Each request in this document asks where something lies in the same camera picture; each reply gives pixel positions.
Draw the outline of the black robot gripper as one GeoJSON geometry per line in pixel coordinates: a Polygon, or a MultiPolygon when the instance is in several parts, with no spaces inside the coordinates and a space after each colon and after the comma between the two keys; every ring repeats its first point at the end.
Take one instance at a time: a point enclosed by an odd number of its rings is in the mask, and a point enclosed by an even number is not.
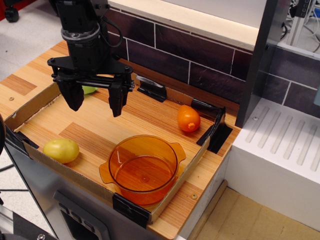
{"type": "Polygon", "coordinates": [[[128,92],[134,89],[133,69],[111,56],[106,24],[95,22],[89,29],[80,26],[78,29],[61,28],[60,32],[69,55],[52,57],[47,64],[52,67],[53,81],[68,106],[73,111],[79,110],[84,101],[82,86],[105,88],[113,116],[120,116],[128,92]]]}

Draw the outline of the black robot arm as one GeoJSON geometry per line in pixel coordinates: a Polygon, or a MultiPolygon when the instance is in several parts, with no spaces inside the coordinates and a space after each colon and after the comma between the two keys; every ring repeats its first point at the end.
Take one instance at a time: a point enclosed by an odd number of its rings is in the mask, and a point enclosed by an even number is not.
{"type": "Polygon", "coordinates": [[[110,8],[106,0],[52,0],[61,22],[61,36],[68,56],[50,58],[53,81],[68,106],[77,111],[84,101],[84,86],[108,89],[113,116],[122,113],[128,93],[134,89],[133,68],[112,57],[105,16],[110,8]]]}

